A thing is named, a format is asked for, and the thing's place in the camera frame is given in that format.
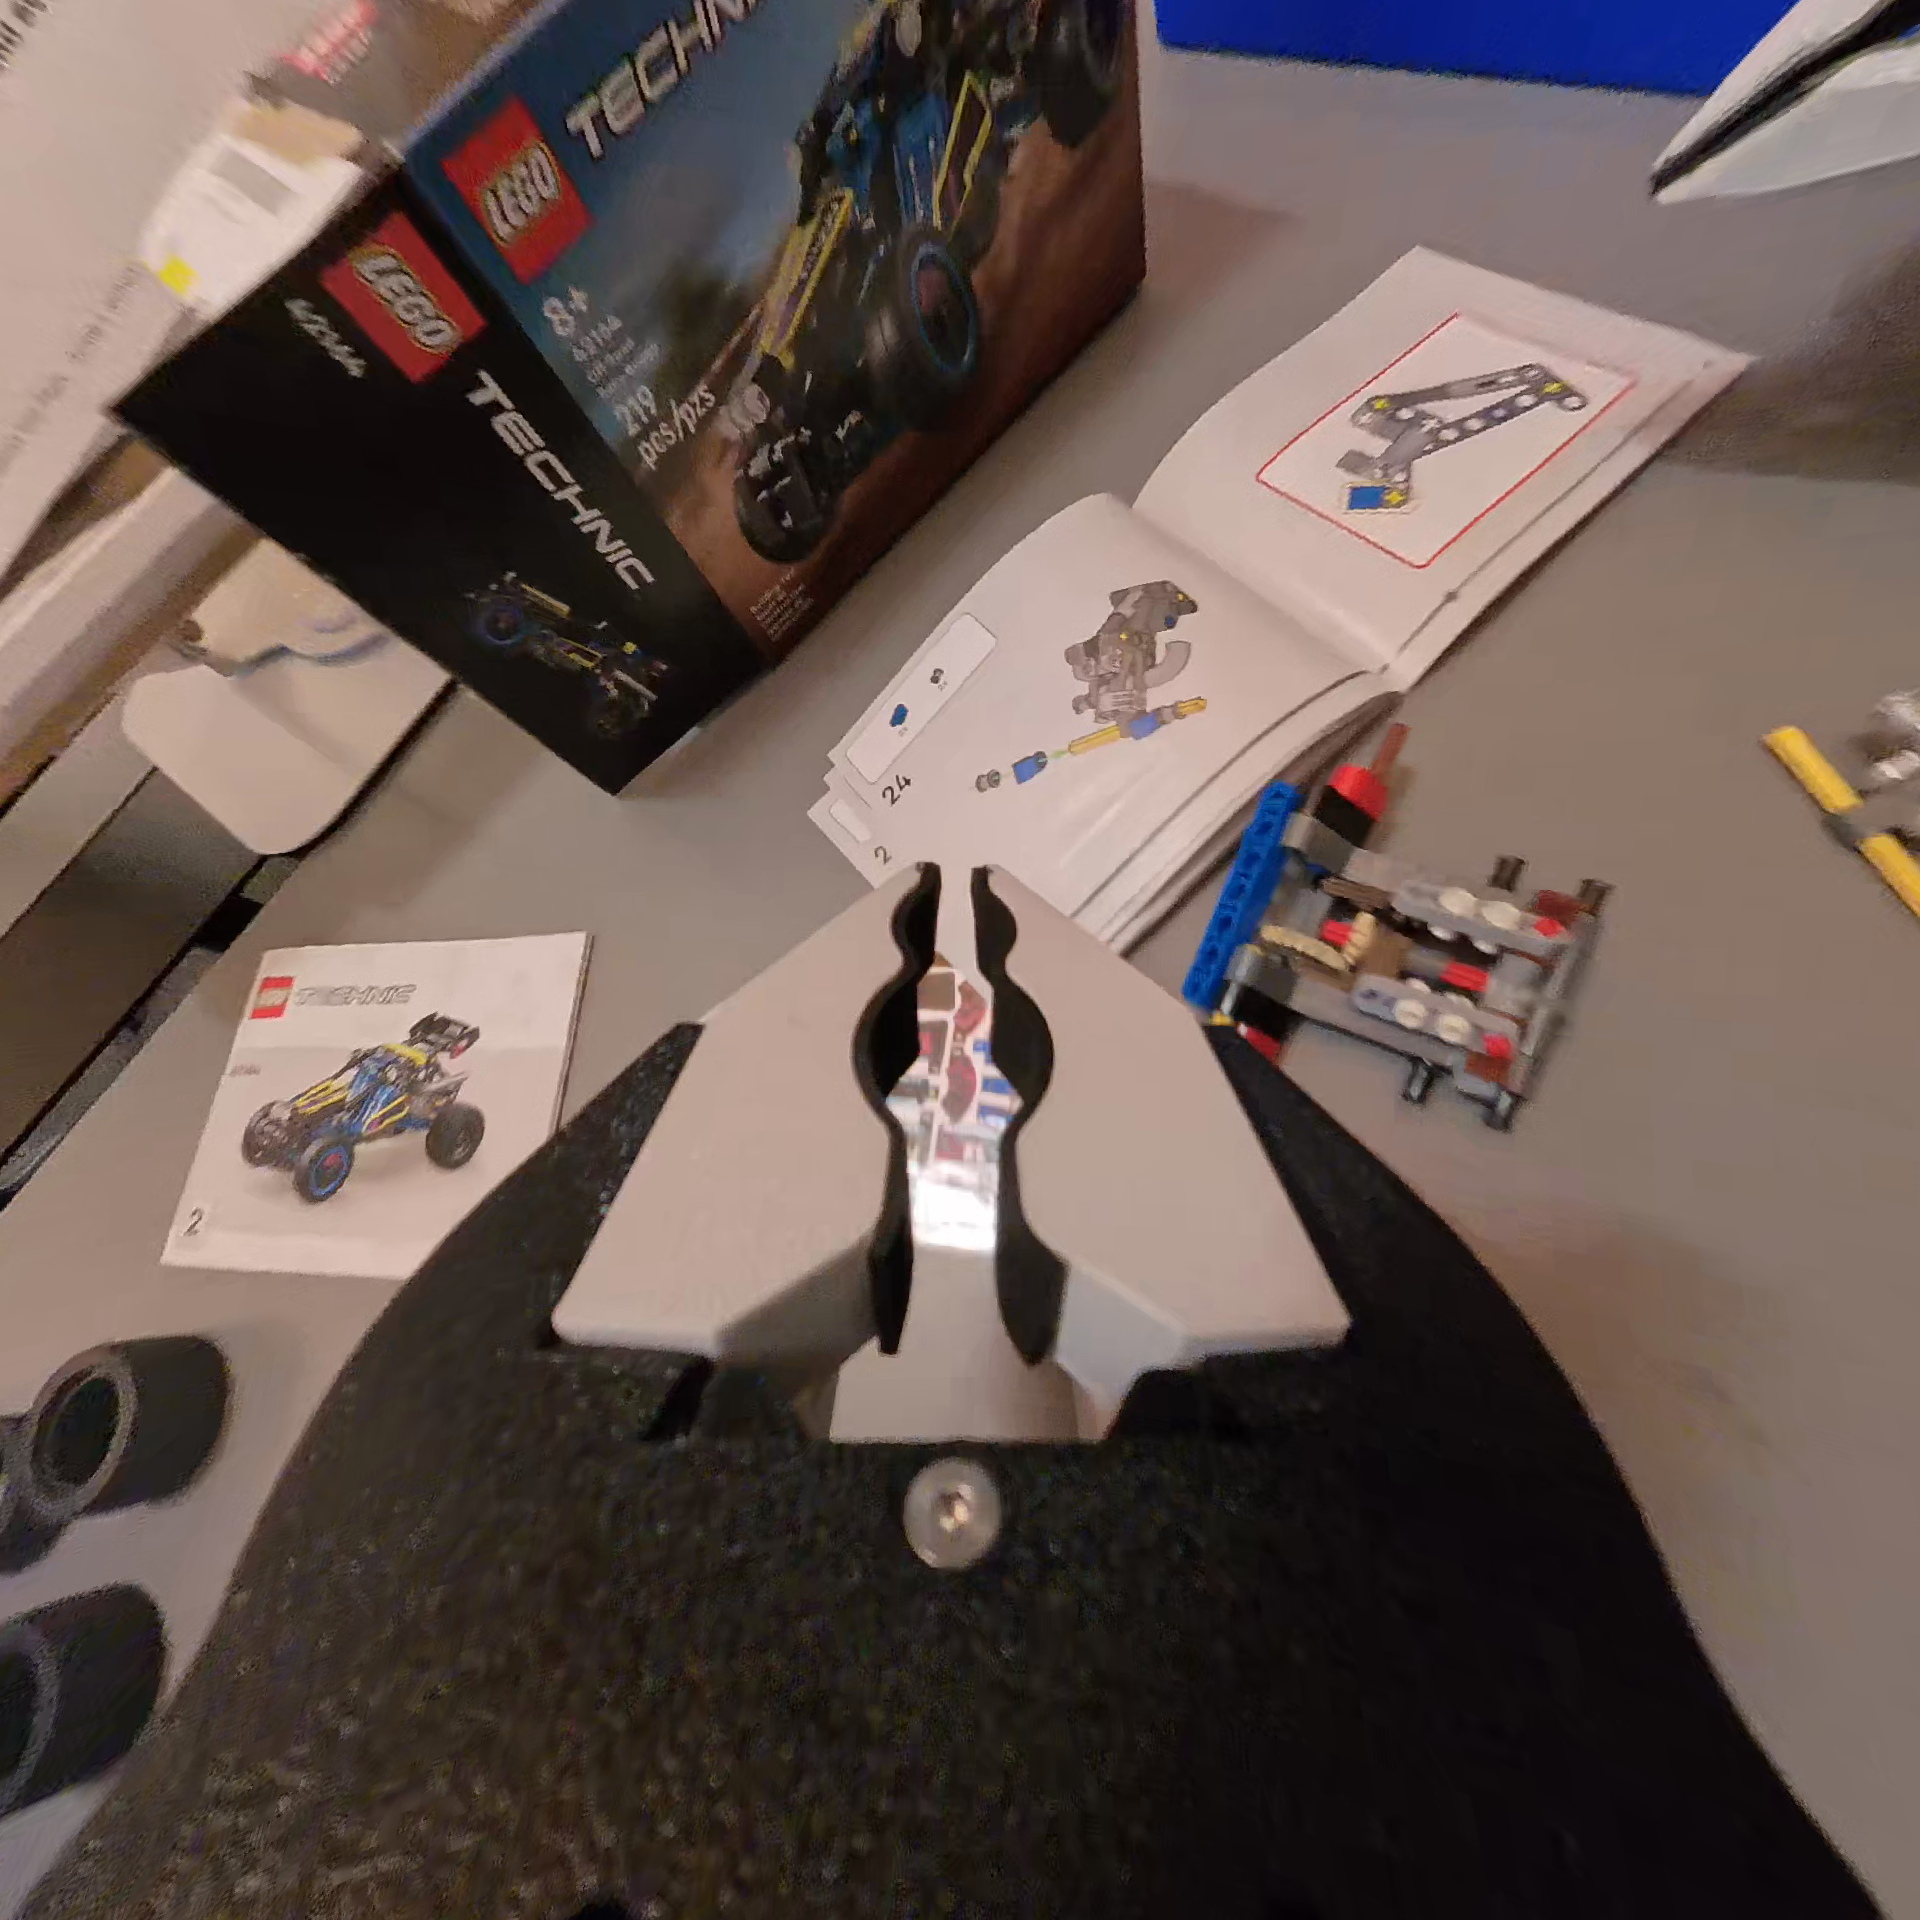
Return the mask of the sticker sheet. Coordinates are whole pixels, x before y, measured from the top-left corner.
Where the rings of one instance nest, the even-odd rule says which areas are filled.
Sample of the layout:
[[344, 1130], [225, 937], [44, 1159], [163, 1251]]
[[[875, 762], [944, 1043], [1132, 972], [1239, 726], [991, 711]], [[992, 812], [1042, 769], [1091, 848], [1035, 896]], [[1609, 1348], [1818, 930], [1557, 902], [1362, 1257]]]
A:
[[1018, 1090], [996, 1069], [991, 998], [940, 954], [919, 985], [921, 1056], [888, 1093], [905, 1141], [913, 1238], [987, 1257], [999, 1230], [1004, 1138]]

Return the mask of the black lego tire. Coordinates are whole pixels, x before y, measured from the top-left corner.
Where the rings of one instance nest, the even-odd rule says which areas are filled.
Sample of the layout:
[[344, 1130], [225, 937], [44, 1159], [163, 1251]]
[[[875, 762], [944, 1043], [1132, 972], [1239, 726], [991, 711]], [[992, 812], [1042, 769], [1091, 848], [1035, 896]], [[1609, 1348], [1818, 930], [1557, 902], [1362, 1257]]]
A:
[[230, 1419], [230, 1357], [205, 1336], [142, 1336], [63, 1363], [3, 1415], [3, 1570], [82, 1517], [175, 1499]]
[[158, 1600], [110, 1585], [3, 1620], [3, 1815], [94, 1779], [158, 1708]]

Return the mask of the instruction booklet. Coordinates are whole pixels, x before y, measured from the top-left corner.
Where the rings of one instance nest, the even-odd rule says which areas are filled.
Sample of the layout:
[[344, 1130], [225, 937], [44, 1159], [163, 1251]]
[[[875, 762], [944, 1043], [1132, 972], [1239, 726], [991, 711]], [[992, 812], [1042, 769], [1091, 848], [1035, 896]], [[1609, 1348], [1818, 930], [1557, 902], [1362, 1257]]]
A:
[[561, 1121], [589, 930], [273, 946], [159, 1264], [404, 1285]]
[[1141, 488], [1010, 550], [831, 750], [869, 883], [1011, 869], [1116, 950], [1386, 715], [1749, 352], [1403, 252]]

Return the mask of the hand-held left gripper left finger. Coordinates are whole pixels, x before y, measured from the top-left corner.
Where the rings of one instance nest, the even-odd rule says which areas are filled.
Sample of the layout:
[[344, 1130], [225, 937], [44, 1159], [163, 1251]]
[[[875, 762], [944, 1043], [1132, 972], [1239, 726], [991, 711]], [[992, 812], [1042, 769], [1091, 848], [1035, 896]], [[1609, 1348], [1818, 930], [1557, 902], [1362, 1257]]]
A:
[[685, 1363], [646, 1445], [691, 1438], [711, 1389], [825, 1438], [840, 1369], [899, 1354], [919, 1254], [888, 1098], [919, 1062], [940, 891], [940, 865], [908, 865], [700, 1019], [552, 1308], [568, 1348]]

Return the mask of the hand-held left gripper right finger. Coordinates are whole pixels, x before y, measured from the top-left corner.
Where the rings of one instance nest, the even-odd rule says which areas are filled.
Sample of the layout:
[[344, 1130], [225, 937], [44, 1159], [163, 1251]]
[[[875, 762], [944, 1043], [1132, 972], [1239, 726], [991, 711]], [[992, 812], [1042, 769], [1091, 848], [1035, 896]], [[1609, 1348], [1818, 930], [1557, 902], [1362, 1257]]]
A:
[[996, 1300], [1085, 1430], [1143, 1379], [1334, 1348], [1353, 1315], [1205, 1029], [996, 865], [969, 874], [999, 1141]]

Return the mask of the blue bin with dividers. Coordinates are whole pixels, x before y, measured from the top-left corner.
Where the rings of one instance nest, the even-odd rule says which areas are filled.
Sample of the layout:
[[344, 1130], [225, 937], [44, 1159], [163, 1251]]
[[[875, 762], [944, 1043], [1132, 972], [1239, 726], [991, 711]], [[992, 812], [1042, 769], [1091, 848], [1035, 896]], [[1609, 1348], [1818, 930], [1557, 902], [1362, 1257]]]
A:
[[1169, 48], [1708, 95], [1791, 2], [1157, 2]]

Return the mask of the instruction poster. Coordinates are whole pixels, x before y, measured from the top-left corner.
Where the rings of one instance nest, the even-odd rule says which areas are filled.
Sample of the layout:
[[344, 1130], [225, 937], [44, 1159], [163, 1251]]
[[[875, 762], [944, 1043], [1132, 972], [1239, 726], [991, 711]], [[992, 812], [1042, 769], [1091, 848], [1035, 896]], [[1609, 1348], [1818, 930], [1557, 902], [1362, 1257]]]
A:
[[340, 82], [390, 2], [3, 2], [3, 566], [110, 405], [363, 182]]

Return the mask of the white poster stand base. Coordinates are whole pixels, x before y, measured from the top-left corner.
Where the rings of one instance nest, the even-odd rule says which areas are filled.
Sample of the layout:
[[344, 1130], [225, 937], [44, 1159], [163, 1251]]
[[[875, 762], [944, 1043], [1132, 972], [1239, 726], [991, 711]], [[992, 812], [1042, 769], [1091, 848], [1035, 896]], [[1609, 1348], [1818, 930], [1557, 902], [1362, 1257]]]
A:
[[124, 736], [258, 857], [316, 842], [452, 676], [273, 543], [185, 613]]

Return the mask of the closed instruction booklet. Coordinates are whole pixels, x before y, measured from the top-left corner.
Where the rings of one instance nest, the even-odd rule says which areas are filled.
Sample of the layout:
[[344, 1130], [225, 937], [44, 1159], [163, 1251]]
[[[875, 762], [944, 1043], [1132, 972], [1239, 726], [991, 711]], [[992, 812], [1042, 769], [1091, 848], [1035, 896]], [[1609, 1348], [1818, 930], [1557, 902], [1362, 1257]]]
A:
[[561, 1121], [589, 930], [273, 946], [159, 1264], [404, 1285]]

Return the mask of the lego set box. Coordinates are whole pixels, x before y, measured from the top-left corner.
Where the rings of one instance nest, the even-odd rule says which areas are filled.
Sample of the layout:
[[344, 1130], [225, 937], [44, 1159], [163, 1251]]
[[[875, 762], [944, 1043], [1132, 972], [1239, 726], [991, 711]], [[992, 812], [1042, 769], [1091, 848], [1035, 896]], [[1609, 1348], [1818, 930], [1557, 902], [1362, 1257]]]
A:
[[1146, 269], [1132, 2], [322, 2], [366, 182], [119, 417], [617, 794]]

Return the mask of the yellow lego axle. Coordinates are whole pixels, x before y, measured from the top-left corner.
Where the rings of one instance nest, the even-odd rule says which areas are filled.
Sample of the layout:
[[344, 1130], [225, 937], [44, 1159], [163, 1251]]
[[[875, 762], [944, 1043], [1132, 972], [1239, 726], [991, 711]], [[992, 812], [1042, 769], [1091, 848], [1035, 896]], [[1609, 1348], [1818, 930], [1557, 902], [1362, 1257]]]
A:
[[1816, 748], [1812, 736], [1782, 726], [1760, 738], [1763, 750], [1816, 808], [1832, 842], [1855, 853], [1884, 887], [1918, 918], [1918, 853], [1894, 824], [1868, 819], [1868, 799]]

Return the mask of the grey lego suspension assembly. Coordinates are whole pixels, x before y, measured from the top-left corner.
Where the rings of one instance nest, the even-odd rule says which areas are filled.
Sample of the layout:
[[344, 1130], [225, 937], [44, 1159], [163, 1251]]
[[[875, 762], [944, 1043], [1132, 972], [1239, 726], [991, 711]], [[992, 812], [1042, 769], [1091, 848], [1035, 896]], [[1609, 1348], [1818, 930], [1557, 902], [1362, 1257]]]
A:
[[1829, 833], [1842, 845], [1891, 837], [1918, 857], [1918, 689], [1874, 701], [1866, 729], [1842, 748], [1837, 777], [1853, 799], [1829, 812]]

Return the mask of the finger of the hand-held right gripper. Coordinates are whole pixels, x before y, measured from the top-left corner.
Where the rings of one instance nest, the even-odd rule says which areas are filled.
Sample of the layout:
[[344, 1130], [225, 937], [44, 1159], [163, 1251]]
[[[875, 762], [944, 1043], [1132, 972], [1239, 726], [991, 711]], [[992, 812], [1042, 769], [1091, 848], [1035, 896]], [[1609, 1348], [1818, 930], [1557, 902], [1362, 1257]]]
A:
[[1681, 162], [1648, 172], [1654, 199], [1758, 199], [1918, 157], [1918, 23], [1884, 19], [1807, 63]]
[[1880, 25], [1894, 2], [1792, 2], [1755, 48], [1708, 93], [1705, 105], [1662, 147], [1660, 162], [1681, 162], [1719, 128], [1732, 123], [1745, 108], [1760, 105], [1767, 88], [1803, 69], [1834, 55], [1861, 30]]

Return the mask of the lego chassis assembly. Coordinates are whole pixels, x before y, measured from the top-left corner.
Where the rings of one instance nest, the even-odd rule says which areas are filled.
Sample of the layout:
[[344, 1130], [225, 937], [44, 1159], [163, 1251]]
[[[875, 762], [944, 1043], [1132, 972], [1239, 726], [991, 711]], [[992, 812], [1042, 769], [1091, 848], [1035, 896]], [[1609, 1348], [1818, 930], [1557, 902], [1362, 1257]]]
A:
[[1509, 1132], [1571, 1016], [1614, 896], [1524, 887], [1524, 859], [1457, 883], [1371, 848], [1409, 726], [1315, 788], [1273, 782], [1239, 840], [1181, 998], [1276, 1057], [1308, 1021], [1392, 1053], [1400, 1098], [1449, 1089]]

